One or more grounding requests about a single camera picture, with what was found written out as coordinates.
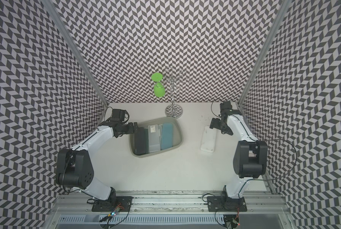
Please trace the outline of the black pencil case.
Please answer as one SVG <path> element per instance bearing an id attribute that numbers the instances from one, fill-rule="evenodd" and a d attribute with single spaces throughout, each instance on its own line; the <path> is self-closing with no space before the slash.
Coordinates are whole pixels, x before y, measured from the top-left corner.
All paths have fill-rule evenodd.
<path id="1" fill-rule="evenodd" d="M 136 156 L 141 156 L 146 153 L 145 129 L 143 127 L 139 127 L 138 130 L 134 133 L 134 147 L 134 154 Z"/>

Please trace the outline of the white pencil case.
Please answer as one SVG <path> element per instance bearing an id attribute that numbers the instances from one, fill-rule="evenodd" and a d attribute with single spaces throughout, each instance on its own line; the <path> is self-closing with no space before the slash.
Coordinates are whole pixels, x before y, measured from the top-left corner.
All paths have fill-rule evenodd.
<path id="1" fill-rule="evenodd" d="M 212 154 L 215 151 L 217 138 L 217 130 L 211 129 L 209 126 L 204 127 L 200 150 L 205 153 Z"/>

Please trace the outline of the long frosted pencil case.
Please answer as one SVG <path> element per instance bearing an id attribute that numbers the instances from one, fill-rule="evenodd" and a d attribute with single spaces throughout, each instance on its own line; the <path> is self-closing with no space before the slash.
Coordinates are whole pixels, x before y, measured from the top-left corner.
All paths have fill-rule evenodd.
<path id="1" fill-rule="evenodd" d="M 158 152 L 161 150 L 160 146 L 160 129 L 158 124 L 148 126 L 148 149 L 149 153 Z"/>

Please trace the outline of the light blue ribbed pencil case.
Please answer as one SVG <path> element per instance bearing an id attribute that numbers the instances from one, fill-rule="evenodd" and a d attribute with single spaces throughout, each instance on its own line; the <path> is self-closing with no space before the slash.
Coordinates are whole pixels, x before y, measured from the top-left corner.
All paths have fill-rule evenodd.
<path id="1" fill-rule="evenodd" d="M 172 123 L 164 123 L 162 125 L 162 134 L 161 134 L 161 150 L 166 150 L 173 147 L 173 124 Z"/>

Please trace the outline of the grey storage box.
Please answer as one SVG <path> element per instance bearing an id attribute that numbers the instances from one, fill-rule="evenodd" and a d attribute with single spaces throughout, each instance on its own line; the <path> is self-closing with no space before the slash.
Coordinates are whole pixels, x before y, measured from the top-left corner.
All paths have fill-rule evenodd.
<path id="1" fill-rule="evenodd" d="M 149 153 L 149 149 L 148 149 L 148 126 L 158 124 L 159 129 L 160 129 L 160 133 L 162 134 L 162 125 L 164 123 L 172 123 L 173 124 L 173 147 L 166 149 L 166 150 L 160 150 L 160 151 L 154 152 L 154 153 Z M 178 121 L 173 117 L 163 117 L 163 118 L 143 122 L 143 123 L 138 124 L 138 127 L 143 127 L 145 129 L 146 153 L 144 155 L 137 156 L 137 157 L 146 157 L 146 156 L 152 156 L 152 155 L 164 153 L 164 152 L 178 148 L 183 142 L 181 127 L 180 127 Z M 133 155 L 135 155 L 134 154 L 135 153 L 134 134 L 129 135 L 129 143 L 130 143 L 131 153 Z"/>

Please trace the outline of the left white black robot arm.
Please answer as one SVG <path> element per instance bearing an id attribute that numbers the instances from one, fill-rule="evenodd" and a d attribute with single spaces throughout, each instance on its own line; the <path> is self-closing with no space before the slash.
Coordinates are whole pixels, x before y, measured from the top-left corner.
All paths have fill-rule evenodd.
<path id="1" fill-rule="evenodd" d="M 93 199 L 115 205 L 116 191 L 95 177 L 91 157 L 111 138 L 138 131 L 138 123 L 129 122 L 129 117 L 127 110 L 112 109 L 111 116 L 87 138 L 71 148 L 60 150 L 56 162 L 56 184 L 66 193 L 66 188 L 79 190 Z"/>

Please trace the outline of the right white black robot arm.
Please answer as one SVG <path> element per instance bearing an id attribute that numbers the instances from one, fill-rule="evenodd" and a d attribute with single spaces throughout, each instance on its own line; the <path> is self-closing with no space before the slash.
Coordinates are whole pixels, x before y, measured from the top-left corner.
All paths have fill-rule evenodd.
<path id="1" fill-rule="evenodd" d="M 230 101 L 220 103 L 220 114 L 212 119 L 210 129 L 238 139 L 232 162 L 236 181 L 224 186 L 221 202 L 240 203 L 249 184 L 266 173 L 267 143 L 253 135 L 241 111 L 233 109 Z"/>

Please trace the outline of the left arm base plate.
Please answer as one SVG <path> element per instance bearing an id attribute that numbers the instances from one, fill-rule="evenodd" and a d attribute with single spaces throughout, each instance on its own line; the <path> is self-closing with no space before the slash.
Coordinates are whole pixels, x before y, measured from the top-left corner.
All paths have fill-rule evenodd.
<path id="1" fill-rule="evenodd" d="M 129 212 L 132 206 L 132 196 L 119 196 L 116 201 L 89 199 L 88 204 L 92 205 L 92 212 L 114 212 L 119 208 L 119 212 Z"/>

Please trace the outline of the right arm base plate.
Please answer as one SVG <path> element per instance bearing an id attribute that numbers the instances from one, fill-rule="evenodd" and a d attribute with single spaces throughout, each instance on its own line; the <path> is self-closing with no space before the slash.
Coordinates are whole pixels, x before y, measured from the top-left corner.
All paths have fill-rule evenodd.
<path id="1" fill-rule="evenodd" d="M 223 200 L 220 196 L 207 196 L 207 207 L 209 212 L 247 212 L 244 198 Z"/>

